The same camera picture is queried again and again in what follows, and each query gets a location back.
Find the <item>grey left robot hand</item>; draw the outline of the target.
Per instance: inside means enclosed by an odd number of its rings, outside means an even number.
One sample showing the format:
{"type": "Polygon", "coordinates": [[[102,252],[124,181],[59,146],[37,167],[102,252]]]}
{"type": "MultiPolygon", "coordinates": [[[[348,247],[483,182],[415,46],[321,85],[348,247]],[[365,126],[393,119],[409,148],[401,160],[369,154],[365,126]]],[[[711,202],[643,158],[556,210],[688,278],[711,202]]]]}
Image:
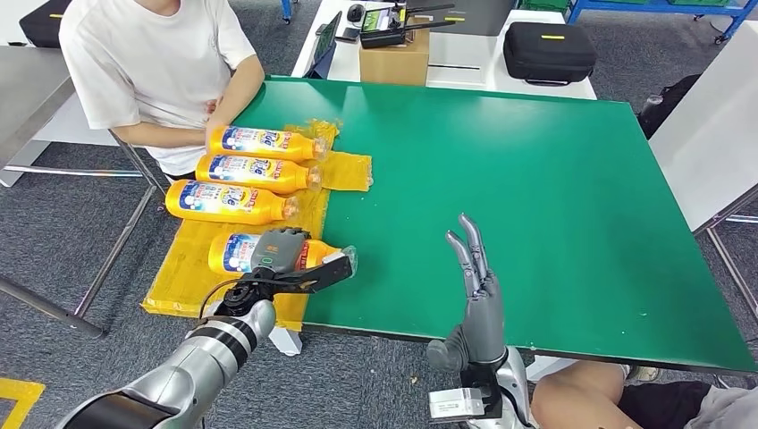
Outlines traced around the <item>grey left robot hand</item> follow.
{"type": "Polygon", "coordinates": [[[264,269],[274,273],[297,271],[300,254],[310,238],[310,232],[302,228],[283,227],[264,232],[250,258],[252,273],[264,269]]]}

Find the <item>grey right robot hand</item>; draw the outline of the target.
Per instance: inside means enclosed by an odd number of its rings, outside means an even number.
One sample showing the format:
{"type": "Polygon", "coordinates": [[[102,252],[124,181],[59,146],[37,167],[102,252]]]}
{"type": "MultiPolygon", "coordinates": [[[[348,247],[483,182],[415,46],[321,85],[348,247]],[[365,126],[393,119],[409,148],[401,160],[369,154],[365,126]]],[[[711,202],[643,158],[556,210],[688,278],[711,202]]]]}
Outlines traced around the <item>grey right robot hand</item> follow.
{"type": "Polygon", "coordinates": [[[462,371],[470,364],[490,364],[506,354],[500,283],[488,263],[476,223],[462,213],[459,224],[467,239],[462,240],[454,231],[447,231],[445,239],[463,273],[464,317],[445,340],[432,340],[426,348],[430,365],[446,372],[462,371]]]}

